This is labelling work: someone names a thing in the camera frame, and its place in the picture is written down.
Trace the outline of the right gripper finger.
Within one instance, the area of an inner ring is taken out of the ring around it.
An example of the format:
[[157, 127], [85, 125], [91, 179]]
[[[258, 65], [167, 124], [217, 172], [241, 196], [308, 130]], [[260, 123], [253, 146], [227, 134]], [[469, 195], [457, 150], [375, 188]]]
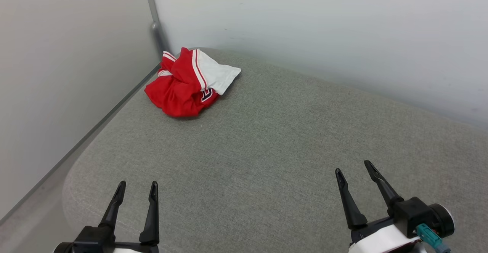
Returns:
[[375, 182], [380, 193], [383, 196], [385, 204], [387, 205], [387, 213], [389, 217], [394, 216], [394, 205], [398, 202], [404, 201], [404, 199], [397, 194], [394, 188], [387, 182], [385, 177], [377, 170], [376, 166], [369, 160], [364, 161], [364, 165], [368, 171], [371, 180]]
[[359, 230], [360, 228], [366, 227], [368, 220], [359, 211], [359, 208], [349, 192], [347, 180], [339, 168], [335, 170], [335, 176], [339, 188], [340, 199], [343, 204], [347, 227], [349, 230]]

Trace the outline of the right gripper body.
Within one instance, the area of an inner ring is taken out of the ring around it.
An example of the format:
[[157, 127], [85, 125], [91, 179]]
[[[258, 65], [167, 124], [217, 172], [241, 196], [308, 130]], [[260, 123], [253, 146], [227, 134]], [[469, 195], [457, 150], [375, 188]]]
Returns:
[[349, 217], [348, 228], [352, 231], [349, 253], [426, 253], [417, 235], [419, 224], [410, 230], [400, 230], [392, 218], [367, 224], [364, 217]]

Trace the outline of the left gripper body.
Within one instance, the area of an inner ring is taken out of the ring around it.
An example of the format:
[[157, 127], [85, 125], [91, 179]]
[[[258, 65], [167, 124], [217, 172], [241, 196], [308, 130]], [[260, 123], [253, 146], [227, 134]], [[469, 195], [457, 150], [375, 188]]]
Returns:
[[61, 242], [54, 253], [158, 253], [159, 231], [141, 232], [139, 243], [117, 242], [114, 230], [108, 226], [85, 226], [73, 242]]

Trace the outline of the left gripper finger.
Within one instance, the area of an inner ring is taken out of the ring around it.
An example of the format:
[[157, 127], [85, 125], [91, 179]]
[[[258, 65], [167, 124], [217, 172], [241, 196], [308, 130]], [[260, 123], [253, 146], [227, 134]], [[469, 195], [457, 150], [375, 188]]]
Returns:
[[144, 229], [139, 236], [140, 243], [159, 243], [160, 229], [159, 229], [159, 195], [158, 184], [153, 181], [148, 197], [149, 208], [146, 216]]
[[99, 227], [110, 227], [110, 229], [115, 229], [119, 207], [124, 200], [126, 185], [126, 181], [121, 181], [117, 186], [108, 208], [106, 209], [102, 220], [99, 223]]

